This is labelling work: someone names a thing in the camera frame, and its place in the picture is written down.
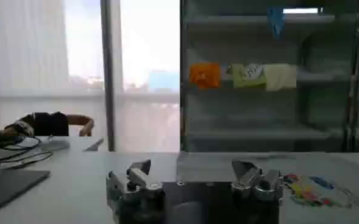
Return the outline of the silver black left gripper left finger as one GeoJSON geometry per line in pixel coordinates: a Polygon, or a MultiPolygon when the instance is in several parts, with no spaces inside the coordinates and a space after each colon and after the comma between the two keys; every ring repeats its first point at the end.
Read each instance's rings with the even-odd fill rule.
{"type": "Polygon", "coordinates": [[[106,176],[107,205],[112,210],[163,210],[163,182],[149,175],[152,161],[132,163],[124,173],[106,176]]]}

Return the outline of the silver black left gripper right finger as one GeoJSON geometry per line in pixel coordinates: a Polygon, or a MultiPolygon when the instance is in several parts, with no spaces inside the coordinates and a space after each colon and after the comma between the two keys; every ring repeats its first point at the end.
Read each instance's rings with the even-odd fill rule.
{"type": "Polygon", "coordinates": [[[233,160],[232,169],[236,180],[231,189],[242,199],[250,197],[261,202],[281,202],[283,199],[283,177],[279,170],[270,169],[266,173],[253,163],[233,160]]]}

